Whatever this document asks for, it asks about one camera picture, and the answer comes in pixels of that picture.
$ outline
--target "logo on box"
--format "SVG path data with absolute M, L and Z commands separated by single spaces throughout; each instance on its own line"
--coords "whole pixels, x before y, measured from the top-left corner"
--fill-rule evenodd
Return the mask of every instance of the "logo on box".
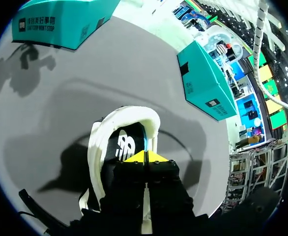
M 213 99 L 209 102 L 206 102 L 206 105 L 208 107 L 215 107 L 216 105 L 220 104 L 220 102 L 217 99 Z
M 25 32 L 26 31 L 26 18 L 21 18 L 18 21 L 18 30 L 19 30 L 19 32 Z

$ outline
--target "white cable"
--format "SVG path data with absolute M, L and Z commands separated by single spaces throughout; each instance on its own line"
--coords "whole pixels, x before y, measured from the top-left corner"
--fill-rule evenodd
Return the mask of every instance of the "white cable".
M 288 109 L 288 104 L 277 100 L 274 96 L 270 94 L 270 92 L 264 87 L 260 80 L 260 74 L 259 74 L 259 59 L 260 59 L 260 52 L 261 52 L 261 46 L 262 46 L 262 40 L 263 40 L 263 30 L 264 30 L 264 23 L 266 19 L 266 15 L 268 13 L 268 5 L 266 4 L 265 0 L 259 1 L 259 9 L 258 9 L 258 18 L 257 18 L 257 26 L 256 26 L 256 35 L 254 39 L 254 46 L 253 46 L 253 55 L 254 55 L 254 76 L 255 80 L 258 84 L 258 87 L 261 89 L 261 91 L 266 94 L 266 96 L 271 99 L 273 102 L 285 107 Z M 283 169 L 286 161 L 281 165 L 279 168 L 279 172 L 276 174 L 273 181 L 270 183 L 269 187 L 272 187 L 275 183 L 277 177 L 279 176 L 281 170 Z

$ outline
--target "teal box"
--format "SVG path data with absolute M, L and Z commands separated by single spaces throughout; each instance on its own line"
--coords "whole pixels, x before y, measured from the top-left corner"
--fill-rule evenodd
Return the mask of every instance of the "teal box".
M 178 55 L 185 98 L 216 120 L 237 114 L 227 81 L 209 54 L 193 41 Z
M 108 21 L 120 0 L 31 0 L 12 20 L 13 41 L 76 50 Z

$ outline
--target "new balance logo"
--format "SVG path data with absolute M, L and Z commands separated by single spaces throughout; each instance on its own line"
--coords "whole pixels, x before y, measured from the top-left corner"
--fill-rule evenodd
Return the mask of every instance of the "new balance logo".
M 135 152 L 135 142 L 131 136 L 128 136 L 126 132 L 122 129 L 119 133 L 118 146 L 115 151 L 115 156 L 119 158 L 119 161 L 125 161 L 134 155 Z

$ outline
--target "yellow panel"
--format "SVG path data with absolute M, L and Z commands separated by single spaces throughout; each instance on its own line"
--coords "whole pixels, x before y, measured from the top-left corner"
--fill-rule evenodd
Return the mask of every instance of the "yellow panel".
M 283 125 L 283 130 L 284 131 L 288 130 L 288 126 L 286 124 Z
M 153 151 L 148 151 L 148 160 L 149 162 L 154 162 L 154 161 L 168 161 L 166 158 L 154 153 Z
M 144 163 L 144 150 L 142 150 L 142 151 L 138 152 L 137 154 L 135 154 L 134 156 L 131 156 L 130 158 L 126 159 L 124 162 L 134 162 L 134 161 Z
M 130 158 L 126 159 L 124 162 L 134 162 L 138 161 L 141 163 L 144 163 L 144 154 L 145 151 L 142 150 L 135 154 L 134 156 L 131 156 Z M 159 162 L 165 162 L 168 161 L 166 158 L 154 153 L 153 151 L 148 151 L 148 160 L 149 162 L 159 161 Z
M 275 98 L 277 100 L 281 100 L 279 95 L 277 95 Z M 272 113 L 278 111 L 279 109 L 283 108 L 281 105 L 273 102 L 272 100 L 266 101 L 266 106 L 267 106 L 267 110 L 268 110 L 269 114 L 272 114 Z
M 259 69 L 261 82 L 267 81 L 273 77 L 270 67 L 265 65 Z

